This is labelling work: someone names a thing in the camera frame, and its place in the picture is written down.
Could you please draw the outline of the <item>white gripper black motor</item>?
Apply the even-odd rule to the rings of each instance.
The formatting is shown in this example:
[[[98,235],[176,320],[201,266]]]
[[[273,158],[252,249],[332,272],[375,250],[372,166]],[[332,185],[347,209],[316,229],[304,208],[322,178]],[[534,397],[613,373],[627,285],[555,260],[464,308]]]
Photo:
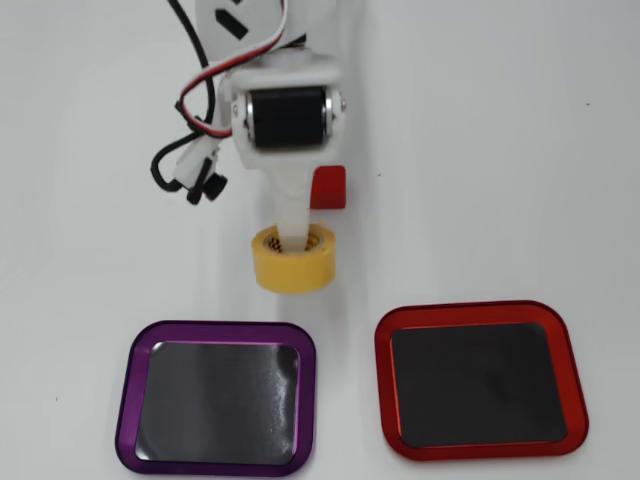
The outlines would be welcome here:
[[[265,54],[230,76],[232,138],[242,165],[281,192],[276,227],[284,251],[305,250],[314,173],[337,157],[345,130],[341,83],[339,61],[307,48]]]

